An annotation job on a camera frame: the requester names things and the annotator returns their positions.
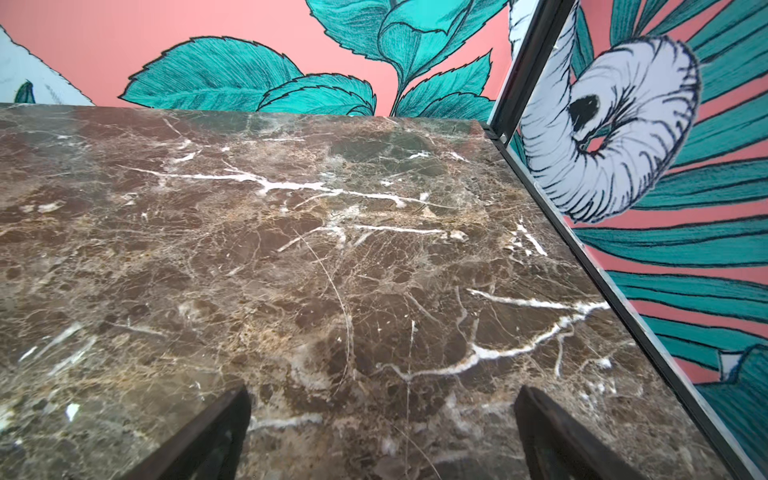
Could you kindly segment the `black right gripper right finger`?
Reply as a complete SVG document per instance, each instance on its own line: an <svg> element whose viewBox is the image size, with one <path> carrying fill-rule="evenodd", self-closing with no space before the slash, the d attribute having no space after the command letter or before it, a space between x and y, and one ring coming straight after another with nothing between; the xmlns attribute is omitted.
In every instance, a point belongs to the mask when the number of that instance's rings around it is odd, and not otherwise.
<svg viewBox="0 0 768 480"><path fill-rule="evenodd" d="M513 406L532 479L641 479L544 391L524 385Z"/></svg>

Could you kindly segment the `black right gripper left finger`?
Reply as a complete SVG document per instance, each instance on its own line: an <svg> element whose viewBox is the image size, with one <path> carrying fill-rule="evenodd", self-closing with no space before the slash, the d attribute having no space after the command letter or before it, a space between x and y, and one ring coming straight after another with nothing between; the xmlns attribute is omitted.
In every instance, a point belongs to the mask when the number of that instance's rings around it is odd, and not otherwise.
<svg viewBox="0 0 768 480"><path fill-rule="evenodd" d="M247 388L219 396L125 479L233 479L251 420Z"/></svg>

